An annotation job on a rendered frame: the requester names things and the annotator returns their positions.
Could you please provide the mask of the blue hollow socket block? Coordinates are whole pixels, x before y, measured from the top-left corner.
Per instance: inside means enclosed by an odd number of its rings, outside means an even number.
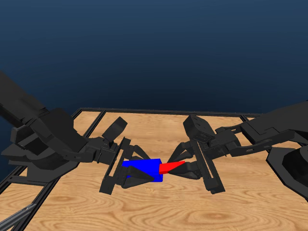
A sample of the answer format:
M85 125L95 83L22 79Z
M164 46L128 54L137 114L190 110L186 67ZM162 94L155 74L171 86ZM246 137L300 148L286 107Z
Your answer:
M133 166L150 176L154 177L153 182L162 182L163 175L159 174L159 166L162 163L160 159L143 159L123 161L123 167Z

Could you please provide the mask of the thin red peg bar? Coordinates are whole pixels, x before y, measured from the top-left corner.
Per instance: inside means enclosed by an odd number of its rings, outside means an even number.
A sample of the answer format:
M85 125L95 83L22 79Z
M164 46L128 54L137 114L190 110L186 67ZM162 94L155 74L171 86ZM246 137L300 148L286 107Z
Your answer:
M180 165L183 165L185 161L178 162L169 162L169 163L161 163L159 165L159 174L167 174L169 171L177 168Z

